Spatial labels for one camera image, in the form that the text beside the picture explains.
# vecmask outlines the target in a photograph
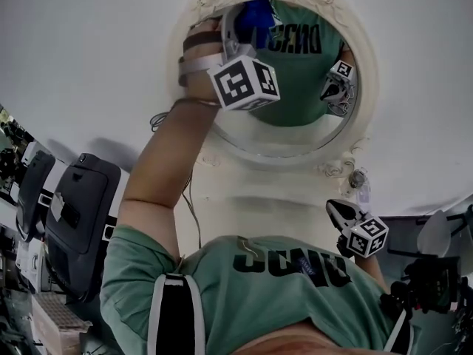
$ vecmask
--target cable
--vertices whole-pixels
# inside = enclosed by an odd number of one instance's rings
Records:
[[[156,132],[157,129],[160,127],[160,125],[164,122],[166,117],[168,116],[169,112],[164,112],[164,113],[159,113],[158,115],[154,115],[151,120],[149,120],[149,124],[151,125],[151,131]],[[187,203],[187,207],[189,208],[189,211],[191,211],[192,217],[194,218],[194,221],[197,225],[197,232],[199,235],[199,249],[202,248],[202,235],[200,232],[200,222],[199,219],[197,218],[197,215],[195,214],[195,209],[194,209],[194,201],[192,200],[192,176],[194,174],[194,170],[191,171],[191,174],[189,175],[186,184],[184,185],[183,189],[183,197],[184,200]],[[189,188],[189,197],[184,194],[186,189]]]
[[[434,351],[432,351],[429,355],[432,355],[434,352],[437,352],[438,350],[440,350],[443,346],[448,346],[448,345],[452,345],[453,342],[449,342],[449,343],[443,343],[442,345],[438,346]]]
[[[151,125],[151,131],[156,132],[157,128],[163,123],[169,112],[160,113],[159,115],[154,115],[149,124]]]
[[[351,90],[351,93],[352,95],[350,96],[350,93],[347,93],[347,100],[345,101],[340,101],[339,103],[337,104],[334,104],[334,103],[329,103],[328,104],[328,109],[334,114],[334,115],[337,115],[339,117],[344,117],[345,115],[347,115],[347,113],[350,111],[350,107],[352,106],[352,104],[350,103],[350,100],[354,99],[355,98],[355,86],[352,86],[350,85],[350,90]],[[339,114],[338,112],[339,111],[335,111],[333,108],[338,108],[341,110],[341,113]]]
[[[199,249],[202,248],[202,235],[200,231],[200,222],[199,219],[197,218],[197,215],[195,214],[195,209],[194,209],[194,201],[192,200],[192,176],[194,174],[194,171],[191,172],[191,176],[189,176],[189,179],[187,180],[186,186],[184,187],[183,190],[183,197],[184,200],[187,203],[187,207],[191,211],[192,217],[194,218],[195,224],[197,225],[197,233],[199,235]],[[184,194],[186,191],[187,187],[189,188],[189,197]]]
[[[105,345],[105,343],[102,343],[102,344],[101,344],[100,346],[98,346],[94,351],[92,351],[92,352],[90,353],[90,355],[95,354],[95,353],[96,353],[98,350],[100,350],[104,345]]]

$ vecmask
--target ornate mirror frame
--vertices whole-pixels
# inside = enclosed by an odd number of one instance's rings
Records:
[[[191,24],[202,21],[218,10],[240,4],[250,0],[195,0],[187,7],[180,21],[174,28],[172,37],[184,39]],[[347,124],[337,136],[320,149],[295,157],[268,158],[255,155],[238,148],[220,135],[214,135],[216,145],[228,150],[238,158],[249,163],[269,169],[293,169],[300,166],[318,167],[320,171],[330,177],[343,177],[355,168],[353,157],[355,150],[362,147],[365,132],[371,121],[372,114],[378,99],[378,65],[375,53],[368,35],[354,12],[342,0],[282,0],[298,4],[314,11],[330,22],[344,37],[355,56],[358,70],[358,101]],[[168,66],[172,72],[177,72],[176,60],[181,54],[170,43]],[[171,82],[171,94],[182,95]]]

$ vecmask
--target person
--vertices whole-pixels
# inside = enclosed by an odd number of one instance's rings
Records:
[[[337,60],[355,66],[355,59],[338,30],[312,10],[270,3],[281,24],[256,57],[274,67],[281,100],[250,113],[273,126],[308,125],[328,112],[320,97],[330,68]]]
[[[218,22],[209,20],[189,35],[215,30]],[[221,51],[221,44],[201,44],[184,57]],[[190,74],[186,98],[174,105],[130,174],[100,294],[102,317],[123,352],[146,354],[154,284],[176,272],[198,285],[207,354],[383,351],[395,322],[380,308],[388,288],[374,257],[355,264],[288,237],[230,236],[181,258],[173,209],[217,115],[215,101],[206,72]]]

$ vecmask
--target green t-shirt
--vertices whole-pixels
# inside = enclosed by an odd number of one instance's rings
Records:
[[[322,17],[303,7],[273,1],[282,22],[256,57],[274,67],[281,100],[251,112],[274,126],[311,124],[327,113],[320,100],[327,73],[343,47],[343,38]]]
[[[105,261],[101,311],[125,354],[146,354],[154,283],[177,271],[199,286],[209,355],[230,354],[305,320],[341,347],[382,351],[395,324],[381,311],[383,291],[371,276],[301,241],[220,237],[177,270],[153,239],[117,227]]]

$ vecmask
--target round mirror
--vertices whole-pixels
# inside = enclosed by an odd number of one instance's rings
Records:
[[[357,147],[375,109],[378,68],[356,15],[342,0],[197,0],[172,38],[231,7],[238,7],[232,35],[274,69],[280,100],[251,111],[221,111],[214,124],[217,147],[277,169],[318,166]],[[170,69],[182,55],[176,43],[170,44]],[[180,97],[178,89],[171,91]]]
[[[234,26],[239,42],[251,43],[255,58],[274,68],[281,100],[250,112],[221,111],[215,132],[267,158],[327,145],[358,100],[355,58],[344,37],[312,10],[278,0],[245,2]]]

